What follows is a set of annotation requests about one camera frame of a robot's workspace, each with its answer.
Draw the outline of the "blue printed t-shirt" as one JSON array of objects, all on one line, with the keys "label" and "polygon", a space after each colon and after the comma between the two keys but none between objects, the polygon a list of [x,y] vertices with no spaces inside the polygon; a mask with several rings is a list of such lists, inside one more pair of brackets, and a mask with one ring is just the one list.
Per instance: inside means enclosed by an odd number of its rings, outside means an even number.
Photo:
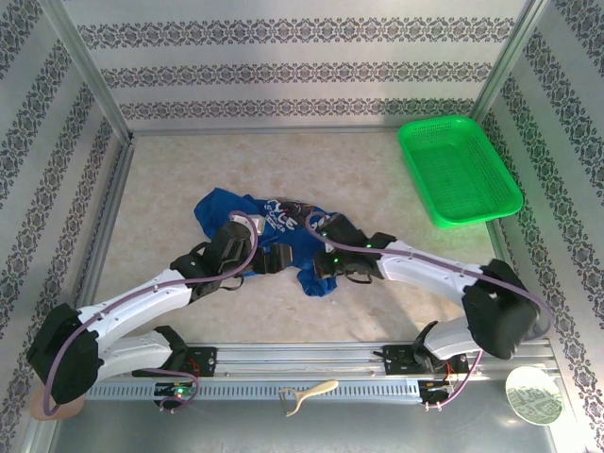
[{"label": "blue printed t-shirt", "polygon": [[248,276],[274,274],[294,267],[306,295],[322,297],[335,291],[336,278],[321,278],[314,270],[315,255],[325,245],[310,235],[305,226],[309,214],[322,211],[321,208],[287,198],[258,199],[216,188],[198,202],[193,214],[211,239],[234,210],[264,222],[255,258],[245,271]]}]

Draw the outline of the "green perforated plastic basket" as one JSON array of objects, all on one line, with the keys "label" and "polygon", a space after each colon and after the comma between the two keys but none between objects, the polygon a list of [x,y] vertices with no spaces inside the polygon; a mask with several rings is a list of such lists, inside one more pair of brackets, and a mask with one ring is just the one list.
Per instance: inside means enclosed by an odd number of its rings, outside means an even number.
[{"label": "green perforated plastic basket", "polygon": [[402,157],[432,223],[442,229],[508,217],[524,196],[481,126],[461,115],[408,123]]}]

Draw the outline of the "cream plastic peeler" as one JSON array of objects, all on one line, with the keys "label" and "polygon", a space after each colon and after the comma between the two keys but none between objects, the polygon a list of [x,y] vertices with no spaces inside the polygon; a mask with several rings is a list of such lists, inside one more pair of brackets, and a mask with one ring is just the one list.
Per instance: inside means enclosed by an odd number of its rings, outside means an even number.
[{"label": "cream plastic peeler", "polygon": [[339,386],[340,382],[338,380],[331,379],[322,381],[305,389],[282,387],[278,390],[277,395],[283,406],[285,416],[292,417],[299,412],[303,403],[309,398],[328,394],[329,392],[336,390]]}]

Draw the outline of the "round pink disc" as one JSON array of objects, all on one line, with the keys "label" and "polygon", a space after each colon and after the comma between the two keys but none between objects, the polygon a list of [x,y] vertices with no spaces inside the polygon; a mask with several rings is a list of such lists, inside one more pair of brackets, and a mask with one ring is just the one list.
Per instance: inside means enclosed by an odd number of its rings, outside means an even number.
[{"label": "round pink disc", "polygon": [[61,405],[56,413],[53,415],[46,415],[43,412],[43,388],[38,388],[37,392],[34,393],[29,402],[30,415],[38,421],[50,421],[50,420],[61,420],[74,417],[78,415],[84,407],[85,396],[71,401],[67,404]]}]

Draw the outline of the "round green patterned disc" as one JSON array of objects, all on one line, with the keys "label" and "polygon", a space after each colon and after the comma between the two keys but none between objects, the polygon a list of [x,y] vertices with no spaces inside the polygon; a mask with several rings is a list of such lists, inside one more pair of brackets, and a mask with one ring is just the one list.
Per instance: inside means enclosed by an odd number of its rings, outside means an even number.
[{"label": "round green patterned disc", "polygon": [[535,426],[548,426],[563,411],[562,391],[543,369],[520,366],[505,382],[505,394],[513,412]]}]

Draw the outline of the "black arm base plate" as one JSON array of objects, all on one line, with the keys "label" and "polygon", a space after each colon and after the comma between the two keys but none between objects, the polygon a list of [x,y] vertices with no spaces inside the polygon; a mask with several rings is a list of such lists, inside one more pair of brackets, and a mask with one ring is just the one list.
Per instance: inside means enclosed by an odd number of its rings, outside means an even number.
[{"label": "black arm base plate", "polygon": [[215,373],[216,354],[214,347],[180,348],[158,364],[146,364],[142,369],[132,371],[131,375],[135,378],[167,378],[179,372],[196,378],[211,378]]},{"label": "black arm base plate", "polygon": [[441,360],[424,347],[410,344],[386,344],[380,353],[375,354],[383,358],[388,376],[439,375],[449,372],[466,374],[469,371],[468,361],[463,361],[461,355]]}]

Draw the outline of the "aluminium mounting rail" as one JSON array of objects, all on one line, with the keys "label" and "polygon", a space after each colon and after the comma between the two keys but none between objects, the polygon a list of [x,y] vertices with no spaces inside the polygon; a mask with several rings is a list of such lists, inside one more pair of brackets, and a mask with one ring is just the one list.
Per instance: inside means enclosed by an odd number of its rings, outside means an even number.
[{"label": "aluminium mounting rail", "polygon": [[[363,379],[386,377],[380,353],[382,343],[315,344],[190,344],[189,347],[217,349],[212,378],[277,380],[304,378]],[[549,341],[522,344],[508,361],[484,353],[475,370],[478,378],[505,377],[520,366],[534,366],[559,374]]]}]

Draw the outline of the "aluminium enclosure frame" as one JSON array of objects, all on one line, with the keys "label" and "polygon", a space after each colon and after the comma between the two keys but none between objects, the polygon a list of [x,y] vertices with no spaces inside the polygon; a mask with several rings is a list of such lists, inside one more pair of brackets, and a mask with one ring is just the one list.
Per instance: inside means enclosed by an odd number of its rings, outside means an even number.
[{"label": "aluminium enclosure frame", "polygon": [[125,192],[126,181],[131,173],[131,161],[135,152],[135,142],[142,137],[186,137],[193,136],[198,141],[202,138],[211,136],[229,136],[242,135],[245,137],[267,136],[271,140],[278,137],[311,135],[321,136],[327,134],[334,138],[345,138],[358,136],[361,133],[367,133],[376,137],[377,135],[392,135],[399,126],[409,123],[411,120],[429,118],[431,115],[403,115],[395,116],[391,119],[375,120],[369,123],[346,123],[337,121],[335,123],[325,124],[294,124],[285,123],[283,125],[258,124],[235,124],[232,126],[210,124],[208,127],[180,127],[170,125],[167,127],[151,127],[147,129],[128,128],[123,115],[117,111],[117,104],[109,95],[109,89],[104,80],[101,79],[101,73],[91,52],[86,48],[76,26],[69,16],[67,9],[60,0],[40,0],[42,10],[47,15],[50,23],[59,34],[59,39],[65,45],[70,57],[73,59],[77,68],[77,73],[83,80],[89,84],[95,99],[100,102],[103,113],[108,116],[110,123],[115,127],[121,144],[119,147],[121,155],[117,155],[113,161],[115,168],[108,174],[108,178],[103,182],[106,191],[105,200],[99,206],[97,213],[98,225],[94,226],[90,233],[89,250],[86,258],[83,260],[77,285],[74,287],[75,302],[78,306],[88,305],[98,291],[99,281],[103,273],[106,255],[111,242],[111,234],[114,230],[116,219],[119,217],[119,210]]}]

